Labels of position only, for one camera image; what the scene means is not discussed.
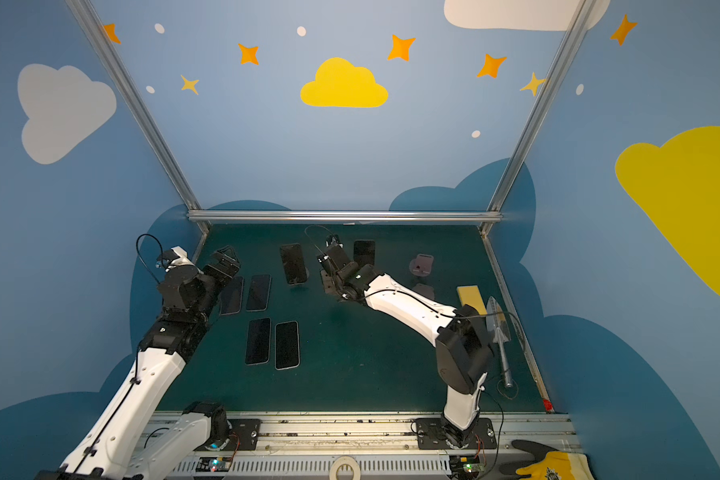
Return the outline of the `black phone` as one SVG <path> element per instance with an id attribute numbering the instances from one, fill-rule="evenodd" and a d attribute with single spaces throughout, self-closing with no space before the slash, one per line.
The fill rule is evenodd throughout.
<path id="1" fill-rule="evenodd" d="M 289 285 L 306 283 L 309 274 L 305 265 L 302 246 L 298 243 L 281 245 L 279 252 L 286 282 Z"/>
<path id="2" fill-rule="evenodd" d="M 353 259 L 360 266 L 374 265 L 376 242 L 374 240 L 356 240 L 353 244 Z"/>

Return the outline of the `light blue phone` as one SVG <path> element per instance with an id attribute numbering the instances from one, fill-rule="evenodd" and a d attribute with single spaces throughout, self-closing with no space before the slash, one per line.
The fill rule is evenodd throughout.
<path id="1" fill-rule="evenodd" d="M 251 277 L 246 300 L 248 312 L 265 311 L 269 304 L 272 278 L 269 274 L 257 274 Z"/>

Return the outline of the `blue-edged phone back row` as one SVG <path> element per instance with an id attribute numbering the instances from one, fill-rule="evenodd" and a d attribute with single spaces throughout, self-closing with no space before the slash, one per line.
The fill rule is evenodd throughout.
<path id="1" fill-rule="evenodd" d="M 270 358 L 271 319 L 260 318 L 248 324 L 245 364 L 266 364 Z"/>

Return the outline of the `silver phone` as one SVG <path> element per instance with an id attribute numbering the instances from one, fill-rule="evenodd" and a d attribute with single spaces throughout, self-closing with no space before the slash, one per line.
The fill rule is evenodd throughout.
<path id="1" fill-rule="evenodd" d="M 300 365 L 300 336 L 296 321 L 278 323 L 275 326 L 275 368 L 288 370 Z"/>

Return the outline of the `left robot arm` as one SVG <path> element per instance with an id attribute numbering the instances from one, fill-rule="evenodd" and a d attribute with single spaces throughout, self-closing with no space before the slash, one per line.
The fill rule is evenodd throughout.
<path id="1" fill-rule="evenodd" d="M 55 470 L 39 479 L 164 479 L 199 447 L 219 449 L 230 439 L 224 407 L 196 401 L 162 435 L 136 448 L 164 394 L 194 356 L 210 329 L 222 290 L 240 269 L 235 250 L 225 246 L 203 268 L 186 251 L 162 252 L 165 276 L 157 286 L 162 307 L 139 342 L 133 365 L 104 412 Z"/>

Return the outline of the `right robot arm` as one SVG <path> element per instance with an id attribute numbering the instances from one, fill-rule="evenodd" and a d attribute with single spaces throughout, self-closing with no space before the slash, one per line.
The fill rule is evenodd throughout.
<path id="1" fill-rule="evenodd" d="M 317 260 L 339 298 L 385 313 L 435 348 L 438 375 L 447 386 L 440 425 L 448 444 L 463 448 L 480 415 L 480 396 L 494 358 L 487 316 L 469 304 L 437 303 L 403 286 L 372 264 L 350 259 L 335 234 Z"/>

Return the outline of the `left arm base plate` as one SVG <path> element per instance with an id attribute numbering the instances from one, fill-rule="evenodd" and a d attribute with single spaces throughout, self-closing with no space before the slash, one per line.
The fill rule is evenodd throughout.
<path id="1" fill-rule="evenodd" d="M 221 427 L 213 422 L 208 440 L 194 449 L 195 452 L 235 452 L 253 451 L 257 447 L 261 428 L 258 418 L 232 418 L 227 425 Z"/>

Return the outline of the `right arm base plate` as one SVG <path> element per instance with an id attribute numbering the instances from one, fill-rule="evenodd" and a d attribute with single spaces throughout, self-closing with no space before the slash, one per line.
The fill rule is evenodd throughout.
<path id="1" fill-rule="evenodd" d="M 466 432 L 447 427 L 440 417 L 420 417 L 412 422 L 411 431 L 420 450 L 495 450 L 497 431 L 489 418 L 478 417 Z"/>

